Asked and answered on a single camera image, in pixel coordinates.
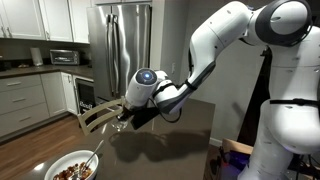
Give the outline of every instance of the bowl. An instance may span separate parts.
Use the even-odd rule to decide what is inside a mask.
[[[80,150],[69,153],[60,159],[58,159],[51,167],[48,169],[44,180],[53,180],[53,177],[63,170],[66,170],[69,166],[74,166],[75,164],[81,164],[82,162],[87,162],[90,156],[93,154],[92,151]],[[93,180],[97,174],[99,159],[97,155],[94,155],[89,168],[91,168],[92,173],[86,180]]]

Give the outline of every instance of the dark table surface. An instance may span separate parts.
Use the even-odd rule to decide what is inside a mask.
[[[10,70],[1,71],[0,79],[27,76],[34,74],[44,74],[51,72],[65,72],[73,75],[79,75],[86,78],[93,78],[92,68],[88,68],[87,65],[82,66],[58,66],[58,65],[43,65],[43,66],[32,66],[27,68],[12,68]]]
[[[44,179],[60,157],[76,150],[93,151],[102,139],[105,145],[98,153],[96,180],[203,179],[213,114],[213,104],[189,99],[175,124],[157,116],[138,130],[133,130],[129,123],[126,129],[117,132],[108,123],[21,179]]]

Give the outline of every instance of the spoon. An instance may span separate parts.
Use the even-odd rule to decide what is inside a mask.
[[[90,156],[90,158],[87,160],[87,162],[82,166],[82,168],[75,173],[74,175],[71,176],[72,180],[78,180],[80,179],[81,175],[82,175],[82,171],[86,169],[86,167],[88,166],[88,163],[91,161],[91,159],[93,158],[93,156],[97,153],[97,151],[104,145],[104,140],[101,140],[99,145],[96,147],[96,149],[93,151],[92,155]]]

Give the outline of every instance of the refrigerator door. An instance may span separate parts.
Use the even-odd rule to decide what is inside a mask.
[[[120,97],[125,95],[133,74],[140,68],[149,67],[150,6],[115,5],[112,6],[112,14],[115,23],[113,26],[115,92],[116,96]]]
[[[114,75],[109,61],[111,6],[87,8],[89,39],[94,78],[94,94],[97,104],[113,99]]]

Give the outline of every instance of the drawer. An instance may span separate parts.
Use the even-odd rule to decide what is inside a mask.
[[[0,115],[0,136],[15,132],[48,118],[49,113],[46,103]]]
[[[46,102],[42,85],[0,93],[0,114]]]
[[[39,75],[0,79],[0,92],[40,85]]]

